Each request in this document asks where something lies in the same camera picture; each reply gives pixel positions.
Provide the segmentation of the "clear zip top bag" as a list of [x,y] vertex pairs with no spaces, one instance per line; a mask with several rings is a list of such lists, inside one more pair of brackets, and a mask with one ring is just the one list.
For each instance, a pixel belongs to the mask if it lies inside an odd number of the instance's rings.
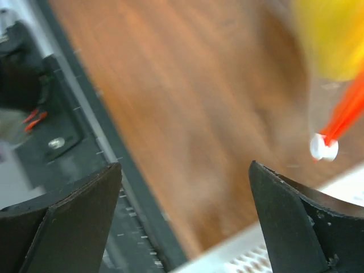
[[308,74],[309,151],[315,161],[333,161],[338,155],[340,137],[363,112],[363,67],[349,81],[333,81],[319,76],[305,54],[293,13],[292,19]]

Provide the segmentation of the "yellow fake mango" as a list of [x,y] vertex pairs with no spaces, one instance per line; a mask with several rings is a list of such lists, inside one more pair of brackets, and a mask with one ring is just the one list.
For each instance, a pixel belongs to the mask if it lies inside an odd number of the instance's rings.
[[363,1],[292,1],[299,39],[316,73],[349,81],[363,67]]

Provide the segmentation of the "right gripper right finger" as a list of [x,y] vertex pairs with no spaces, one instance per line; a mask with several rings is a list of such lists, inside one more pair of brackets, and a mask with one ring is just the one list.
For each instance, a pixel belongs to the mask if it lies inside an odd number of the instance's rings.
[[249,180],[273,272],[363,272],[363,207],[256,161]]

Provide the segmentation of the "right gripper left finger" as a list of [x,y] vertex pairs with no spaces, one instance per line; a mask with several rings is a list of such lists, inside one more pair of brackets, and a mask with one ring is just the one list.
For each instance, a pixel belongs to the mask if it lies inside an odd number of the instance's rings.
[[1,209],[1,272],[98,272],[121,186],[112,163]]

